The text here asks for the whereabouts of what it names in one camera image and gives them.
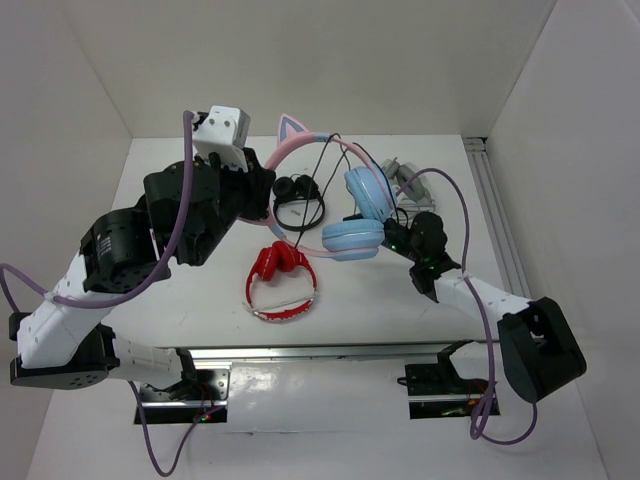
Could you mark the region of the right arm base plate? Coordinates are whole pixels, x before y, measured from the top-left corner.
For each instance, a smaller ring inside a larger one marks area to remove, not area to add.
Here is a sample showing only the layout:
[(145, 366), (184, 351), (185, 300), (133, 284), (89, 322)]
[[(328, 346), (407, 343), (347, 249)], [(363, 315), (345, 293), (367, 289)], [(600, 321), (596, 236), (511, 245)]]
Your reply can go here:
[(411, 420), (470, 417), (488, 388), (443, 364), (408, 364), (396, 382), (406, 389)]

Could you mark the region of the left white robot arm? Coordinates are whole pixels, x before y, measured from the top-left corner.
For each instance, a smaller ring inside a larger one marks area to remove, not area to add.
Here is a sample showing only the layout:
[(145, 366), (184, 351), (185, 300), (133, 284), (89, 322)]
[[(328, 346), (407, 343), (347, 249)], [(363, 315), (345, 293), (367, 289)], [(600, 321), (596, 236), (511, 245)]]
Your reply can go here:
[(216, 153), (176, 162), (144, 178), (135, 205), (99, 217), (43, 304), (11, 314), (9, 336), (18, 346), (11, 384), (77, 390), (118, 378), (176, 399), (193, 394), (198, 374), (187, 349), (140, 345), (102, 321), (112, 301), (169, 279), (170, 258), (201, 266), (237, 219), (266, 218), (276, 174), (253, 149), (243, 154), (246, 171), (231, 170)]

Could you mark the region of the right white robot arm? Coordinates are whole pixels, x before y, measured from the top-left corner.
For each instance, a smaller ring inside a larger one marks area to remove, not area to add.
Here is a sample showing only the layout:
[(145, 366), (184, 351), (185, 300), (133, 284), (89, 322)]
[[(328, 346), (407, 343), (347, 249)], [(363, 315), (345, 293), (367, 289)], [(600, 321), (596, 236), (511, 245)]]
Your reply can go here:
[(499, 340), (502, 365), (512, 390), (536, 403), (587, 371), (586, 359), (553, 299), (520, 297), (472, 276), (446, 252), (444, 223), (430, 212), (407, 227), (389, 218), (383, 245), (413, 262), (409, 276), (430, 300), (480, 321)]

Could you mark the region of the pink blue cat-ear headphones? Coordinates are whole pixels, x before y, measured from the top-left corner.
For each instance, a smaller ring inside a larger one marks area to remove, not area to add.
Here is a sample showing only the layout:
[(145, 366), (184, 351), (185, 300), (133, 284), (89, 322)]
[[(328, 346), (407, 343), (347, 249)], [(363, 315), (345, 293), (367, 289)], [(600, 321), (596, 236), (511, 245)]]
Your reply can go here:
[(319, 248), (306, 246), (300, 233), (289, 238), (276, 220), (273, 205), (267, 207), (266, 219), (247, 223), (269, 229), (276, 239), (310, 257), (352, 261), (376, 256), (385, 239), (384, 223), (395, 211), (396, 200), (381, 168), (360, 145), (336, 133), (312, 131), (297, 118), (283, 114), (278, 122), (276, 147), (266, 168), (276, 170), (288, 157), (313, 144), (320, 145), (322, 152), (336, 145), (341, 154), (359, 161), (343, 174), (347, 215), (321, 225)]

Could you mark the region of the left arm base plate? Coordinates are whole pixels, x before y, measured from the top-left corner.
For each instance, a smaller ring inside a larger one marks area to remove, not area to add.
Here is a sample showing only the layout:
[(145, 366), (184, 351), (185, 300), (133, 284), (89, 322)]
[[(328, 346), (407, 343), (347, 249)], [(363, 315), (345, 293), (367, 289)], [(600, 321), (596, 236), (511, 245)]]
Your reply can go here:
[(231, 365), (209, 363), (197, 368), (197, 381), (190, 390), (171, 397), (146, 384), (139, 396), (149, 425), (189, 425), (199, 416), (203, 424), (227, 422)]

